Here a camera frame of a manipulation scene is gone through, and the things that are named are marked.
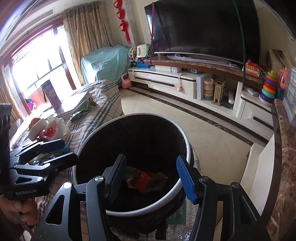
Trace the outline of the person left hand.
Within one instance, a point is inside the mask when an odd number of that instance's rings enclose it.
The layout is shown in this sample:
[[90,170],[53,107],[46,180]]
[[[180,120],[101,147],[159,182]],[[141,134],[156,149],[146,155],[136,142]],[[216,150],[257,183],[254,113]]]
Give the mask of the person left hand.
[[1,195],[1,212],[4,217],[14,224],[19,224],[14,213],[21,212],[21,220],[27,225],[35,225],[39,221],[38,206],[34,198],[27,200],[8,200]]

